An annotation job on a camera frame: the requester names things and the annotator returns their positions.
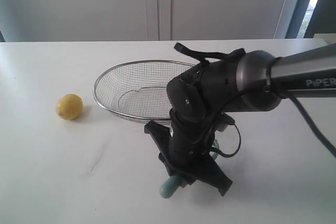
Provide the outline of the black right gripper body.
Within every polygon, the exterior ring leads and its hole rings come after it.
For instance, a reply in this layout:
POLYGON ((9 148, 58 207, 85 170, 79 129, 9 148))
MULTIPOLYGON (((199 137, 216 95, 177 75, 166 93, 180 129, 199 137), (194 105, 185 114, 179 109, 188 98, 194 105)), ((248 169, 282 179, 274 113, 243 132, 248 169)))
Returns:
POLYGON ((215 113, 210 113, 199 122, 182 117, 177 109, 170 110, 172 135, 169 141, 169 158, 180 169, 217 168, 209 156, 214 141, 215 113))

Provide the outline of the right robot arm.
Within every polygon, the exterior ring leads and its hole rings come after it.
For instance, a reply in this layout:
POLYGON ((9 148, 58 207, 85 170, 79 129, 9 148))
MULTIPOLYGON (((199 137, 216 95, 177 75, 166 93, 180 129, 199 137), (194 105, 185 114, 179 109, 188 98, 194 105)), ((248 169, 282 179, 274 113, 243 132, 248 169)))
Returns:
POLYGON ((190 50, 174 46, 198 64, 173 78, 166 87, 171 104, 170 127, 154 121, 144 126, 159 148, 159 159, 169 175, 160 195, 170 198, 179 187, 199 180, 225 195, 232 181, 216 163, 227 157, 215 138, 235 120, 231 112, 266 112, 283 99, 297 107, 317 139, 331 153, 335 146, 321 133, 300 98, 335 96, 335 45, 287 57, 263 50, 231 53, 190 50))

